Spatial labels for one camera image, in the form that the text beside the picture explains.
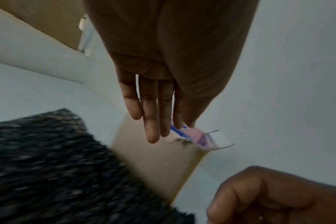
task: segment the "skin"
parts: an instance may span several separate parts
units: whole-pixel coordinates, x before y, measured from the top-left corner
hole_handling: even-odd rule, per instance
[[[114,61],[126,107],[147,140],[193,127],[225,88],[258,0],[85,0]],[[136,92],[136,77],[140,100]]]
[[[335,224],[336,187],[250,167],[221,184],[207,216],[208,224]]]

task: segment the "human hand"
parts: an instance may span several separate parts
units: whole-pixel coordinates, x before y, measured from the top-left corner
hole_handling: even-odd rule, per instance
[[[169,134],[173,93],[173,121],[179,129],[184,123],[193,126],[224,89],[257,4],[258,0],[85,0],[114,61],[126,107],[134,119],[143,116],[149,142]]]
[[[219,187],[209,224],[335,224],[336,187],[250,167]]]

